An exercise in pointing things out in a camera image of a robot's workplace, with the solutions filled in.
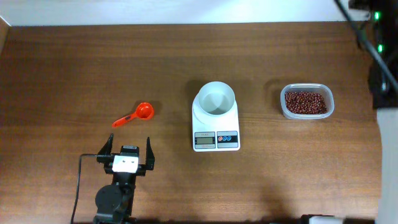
red beans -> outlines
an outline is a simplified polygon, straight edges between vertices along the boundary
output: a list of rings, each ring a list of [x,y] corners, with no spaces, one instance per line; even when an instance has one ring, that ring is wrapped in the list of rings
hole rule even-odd
[[[287,109],[296,114],[324,114],[327,112],[325,100],[319,93],[285,93]]]

plastic container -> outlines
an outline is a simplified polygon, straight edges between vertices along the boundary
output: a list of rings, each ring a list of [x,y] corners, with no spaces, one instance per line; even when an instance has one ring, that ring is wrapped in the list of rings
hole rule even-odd
[[[323,99],[325,99],[327,112],[324,114],[296,114],[290,112],[286,107],[285,93],[301,91],[321,94]],[[329,117],[335,110],[335,102],[333,101],[333,94],[331,94],[330,89],[325,85],[316,83],[296,83],[285,86],[280,93],[280,103],[283,114],[287,119],[323,119]]]

wooden table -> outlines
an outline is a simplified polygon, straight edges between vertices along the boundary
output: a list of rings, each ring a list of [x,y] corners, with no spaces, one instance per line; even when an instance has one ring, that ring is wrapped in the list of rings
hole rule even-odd
[[[110,133],[114,152],[143,151],[151,138],[155,170],[137,179],[138,218],[375,217],[370,63],[344,23],[12,27],[0,58],[0,222],[68,223],[78,156],[97,153]],[[214,80],[236,94],[237,152],[192,149],[192,101]],[[330,87],[335,112],[285,119],[289,83]],[[153,120],[111,127],[141,101],[154,104]],[[111,176],[85,159],[81,178],[75,220],[90,222]]]

black mount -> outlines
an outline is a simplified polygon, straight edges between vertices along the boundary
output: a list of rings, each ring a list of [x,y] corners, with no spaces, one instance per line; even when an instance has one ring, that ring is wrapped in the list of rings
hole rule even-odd
[[[149,137],[147,138],[146,161],[145,164],[138,165],[136,172],[114,172],[112,170],[115,156],[139,157],[139,147],[122,146],[120,153],[111,153],[113,134],[99,151],[98,155],[110,157],[97,157],[97,162],[104,164],[107,174],[113,174],[111,185],[101,188],[96,197],[95,204],[97,213],[94,217],[94,224],[128,224],[134,223],[135,219],[130,219],[132,201],[134,199],[134,189],[136,188],[136,177],[145,176],[147,170],[154,170],[155,156],[150,146]]]

white wall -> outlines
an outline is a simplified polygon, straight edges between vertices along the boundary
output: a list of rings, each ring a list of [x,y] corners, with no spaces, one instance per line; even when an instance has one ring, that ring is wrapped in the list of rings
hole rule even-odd
[[[0,16],[12,26],[344,20],[333,0],[0,0]]]

